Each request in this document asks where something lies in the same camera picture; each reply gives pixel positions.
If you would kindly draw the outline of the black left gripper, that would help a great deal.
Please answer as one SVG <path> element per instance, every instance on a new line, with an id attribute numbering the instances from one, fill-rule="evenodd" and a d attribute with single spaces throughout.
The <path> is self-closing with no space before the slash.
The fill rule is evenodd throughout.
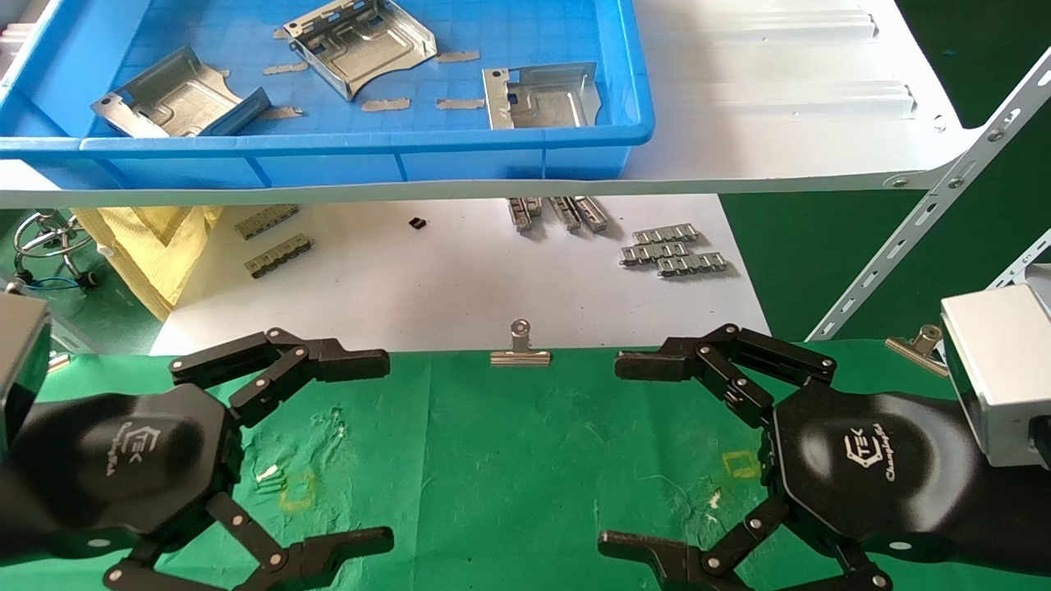
<path id="1" fill-rule="evenodd" d="M 2 460 L 2 564 L 84 561 L 138 543 L 105 573 L 109 590 L 217 590 L 154 569 L 161 549 L 185 547 L 214 519 L 257 561 L 234 590 L 330 586 L 344 562 L 391 551 L 393 531 L 356 529 L 279 547 L 227 494 L 244 457 L 239 426 L 256 426 L 312 381 L 390 371 L 383 349 L 346 350 L 338 339 L 271 328 L 177 358 L 170 373 L 180 386 L 169 392 L 34 404 Z M 202 390 L 245 375 L 253 379 L 229 398 L 229 409 Z"/>

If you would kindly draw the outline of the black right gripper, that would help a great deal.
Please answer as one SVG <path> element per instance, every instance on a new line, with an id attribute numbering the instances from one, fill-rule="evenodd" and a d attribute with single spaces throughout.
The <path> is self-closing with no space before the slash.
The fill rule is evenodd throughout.
<path id="1" fill-rule="evenodd" d="M 978 562 L 980 450 L 957 401 L 904 392 L 856 394 L 829 384 L 836 360 L 725 324 L 706 337 L 669 337 L 656 351 L 621 351 L 616 378 L 695 379 L 751 428 L 770 429 L 776 474 L 767 497 L 709 550 L 604 530 L 599 552 L 642 562 L 661 590 L 750 590 L 736 568 L 786 523 L 842 569 L 789 590 L 893 590 L 862 549 L 919 562 Z M 774 407 L 744 369 L 804 387 Z"/>

